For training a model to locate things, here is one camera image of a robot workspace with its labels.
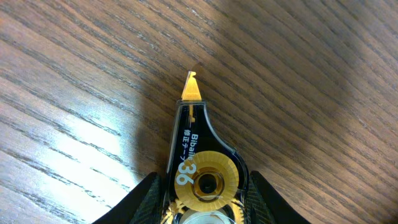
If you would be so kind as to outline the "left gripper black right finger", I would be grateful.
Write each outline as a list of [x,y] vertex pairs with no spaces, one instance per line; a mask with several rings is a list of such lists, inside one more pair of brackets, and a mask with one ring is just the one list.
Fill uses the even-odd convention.
[[258,171],[252,171],[249,175],[245,207],[247,223],[310,224]]

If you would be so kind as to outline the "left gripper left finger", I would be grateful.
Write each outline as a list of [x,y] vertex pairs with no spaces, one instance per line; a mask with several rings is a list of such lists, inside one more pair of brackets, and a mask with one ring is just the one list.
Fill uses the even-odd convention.
[[160,223],[163,197],[162,179],[158,173],[151,172],[93,224]]

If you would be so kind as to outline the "correction tape dispenser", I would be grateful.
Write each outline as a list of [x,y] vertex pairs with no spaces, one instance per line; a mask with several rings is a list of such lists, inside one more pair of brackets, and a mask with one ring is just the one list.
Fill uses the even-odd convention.
[[161,222],[249,223],[248,168],[215,133],[195,75],[177,101]]

